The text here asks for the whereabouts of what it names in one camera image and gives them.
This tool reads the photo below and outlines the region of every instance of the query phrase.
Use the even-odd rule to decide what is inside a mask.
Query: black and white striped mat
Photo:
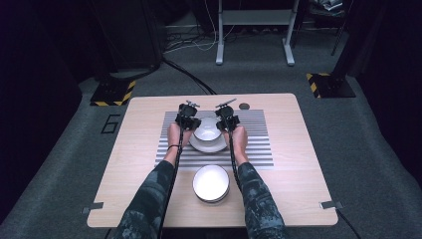
[[[162,160],[167,151],[167,128],[174,122],[176,116],[177,112],[165,113],[155,164]],[[246,153],[251,163],[257,169],[273,169],[273,156],[271,154],[270,139],[268,137],[264,112],[262,110],[235,111],[234,116],[239,117],[239,125],[243,125],[248,131]],[[202,119],[208,117],[214,118],[216,116],[212,111],[203,111],[198,112],[196,117]],[[179,161],[179,169],[198,170],[202,166],[209,164],[217,164],[226,170],[232,170],[229,149],[226,147],[218,152],[205,153],[195,149],[190,144],[183,148],[183,153]]]

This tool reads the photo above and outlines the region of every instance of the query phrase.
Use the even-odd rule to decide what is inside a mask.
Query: gray floor
[[[293,93],[297,96],[333,200],[362,238],[422,238],[422,192],[379,132],[357,81],[356,98],[315,99],[306,73],[330,72],[332,32],[302,32],[288,67],[280,35],[239,38],[226,45],[223,66],[209,51],[186,48],[165,58],[218,94]],[[81,105],[45,163],[0,227],[0,238],[105,238],[87,226],[83,207],[96,196],[117,133],[101,134],[109,115],[121,122],[127,106],[90,107],[98,83],[80,84]],[[162,65],[138,80],[133,97],[203,95],[185,75]],[[339,219],[332,227],[289,228],[291,238],[355,238]]]

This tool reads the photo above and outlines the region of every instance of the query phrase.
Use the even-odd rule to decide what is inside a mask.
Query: wrist strap
[[[179,145],[178,145],[178,144],[172,144],[172,145],[170,145],[170,146],[167,148],[167,151],[168,151],[171,147],[173,147],[173,146],[178,147]]]

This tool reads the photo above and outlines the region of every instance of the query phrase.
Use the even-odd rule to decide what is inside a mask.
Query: caution stripe
[[[319,74],[308,73],[307,74],[307,79],[308,79],[308,82],[310,83],[311,91],[313,91],[314,97],[320,98],[320,94],[319,94],[319,91],[317,89],[317,84],[315,83],[315,81],[313,79],[314,76],[329,76],[329,74],[328,73],[319,73]]]
[[[91,106],[97,106],[97,107],[119,107],[126,105],[127,102],[130,99],[131,93],[133,92],[134,85],[136,84],[136,81],[132,81],[126,91],[126,94],[124,95],[124,98],[121,102],[91,102]]]

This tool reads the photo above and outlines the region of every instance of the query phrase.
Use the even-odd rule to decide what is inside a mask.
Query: camouflage sleeve
[[[282,215],[257,170],[250,162],[245,162],[238,172],[249,238],[286,238]]]
[[[173,174],[171,163],[165,160],[158,163],[124,211],[113,238],[159,238],[157,233]]]

